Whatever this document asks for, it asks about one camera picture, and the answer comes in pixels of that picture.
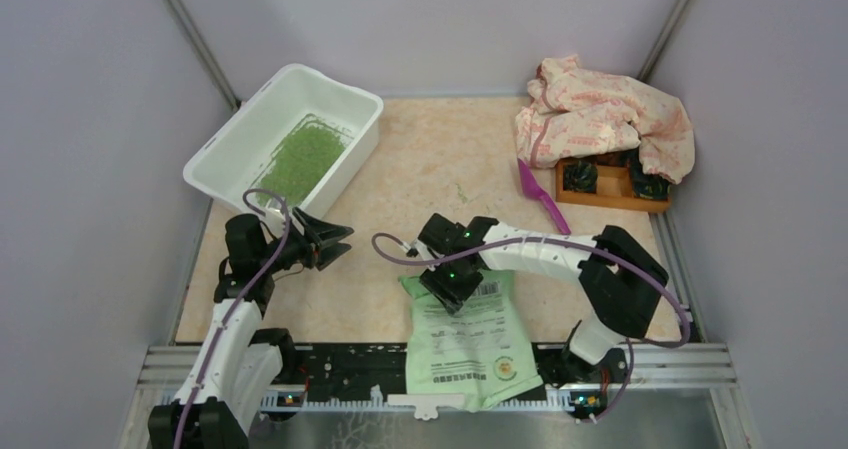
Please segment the black bag clip strip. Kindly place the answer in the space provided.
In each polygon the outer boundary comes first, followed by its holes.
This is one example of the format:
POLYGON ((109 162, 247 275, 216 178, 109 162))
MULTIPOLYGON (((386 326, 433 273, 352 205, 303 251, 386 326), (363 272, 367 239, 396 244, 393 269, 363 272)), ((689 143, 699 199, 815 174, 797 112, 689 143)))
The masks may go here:
POLYGON ((440 408, 462 409, 465 395, 456 394, 389 394, 386 404, 393 407, 409 407, 413 417, 420 421, 435 420, 440 408))

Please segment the green cat litter bag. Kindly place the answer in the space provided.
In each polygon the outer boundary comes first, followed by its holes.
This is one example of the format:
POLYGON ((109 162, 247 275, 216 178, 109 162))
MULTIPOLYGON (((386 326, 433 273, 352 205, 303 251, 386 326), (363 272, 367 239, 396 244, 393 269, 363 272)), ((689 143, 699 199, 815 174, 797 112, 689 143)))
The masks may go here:
POLYGON ((455 315, 447 313, 420 277, 401 277, 399 282, 411 297, 407 393, 460 394, 459 407, 478 412, 543 385, 513 304, 513 272, 485 271, 455 315))

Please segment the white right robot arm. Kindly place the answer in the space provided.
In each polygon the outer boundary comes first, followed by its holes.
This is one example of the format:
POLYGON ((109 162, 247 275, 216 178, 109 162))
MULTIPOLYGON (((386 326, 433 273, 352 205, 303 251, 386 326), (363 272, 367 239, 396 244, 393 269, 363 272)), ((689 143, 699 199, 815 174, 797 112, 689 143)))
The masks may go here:
POLYGON ((592 313, 576 326, 563 354, 564 370, 576 381, 599 372, 614 346, 646 336, 669 280, 629 232, 613 225, 595 236, 565 236, 485 216, 462 225, 435 213, 408 253, 430 262, 422 282, 451 314, 481 284, 485 270, 530 273, 582 288, 592 313))

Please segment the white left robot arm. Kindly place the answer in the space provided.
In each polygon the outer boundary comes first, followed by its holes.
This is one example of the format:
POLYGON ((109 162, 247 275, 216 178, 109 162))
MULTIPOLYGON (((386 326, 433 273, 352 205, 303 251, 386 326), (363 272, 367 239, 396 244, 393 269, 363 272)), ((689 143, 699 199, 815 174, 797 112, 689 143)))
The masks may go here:
POLYGON ((246 448, 254 416, 273 383, 300 368, 290 332, 263 329, 276 273, 298 265, 323 270, 350 250, 353 229, 294 209, 278 237, 256 214, 225 224, 228 254, 218 271, 212 321, 188 376, 172 401, 147 422, 154 448, 246 448))

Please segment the white plastic litter box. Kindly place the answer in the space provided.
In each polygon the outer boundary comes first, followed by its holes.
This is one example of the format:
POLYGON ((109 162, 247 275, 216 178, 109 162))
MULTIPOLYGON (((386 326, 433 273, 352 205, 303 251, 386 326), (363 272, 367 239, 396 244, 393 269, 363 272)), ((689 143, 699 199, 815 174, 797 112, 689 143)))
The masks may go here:
POLYGON ((379 141, 384 102, 364 89, 338 82, 302 64, 280 69, 186 163, 186 183, 224 207, 244 212, 248 203, 275 204, 243 196, 267 168, 282 138, 308 113, 342 128, 352 140, 307 198, 293 206, 323 217, 364 165, 379 141))

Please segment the purple plastic scoop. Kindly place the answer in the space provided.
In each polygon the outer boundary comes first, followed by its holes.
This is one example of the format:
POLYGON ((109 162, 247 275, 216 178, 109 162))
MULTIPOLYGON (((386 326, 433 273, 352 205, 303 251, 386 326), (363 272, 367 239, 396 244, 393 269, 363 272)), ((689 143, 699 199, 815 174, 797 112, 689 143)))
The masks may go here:
POLYGON ((560 212, 553 198, 537 182, 528 164, 518 158, 516 160, 521 191, 526 198, 539 202, 548 213, 551 221, 563 235, 570 235, 571 229, 560 212))

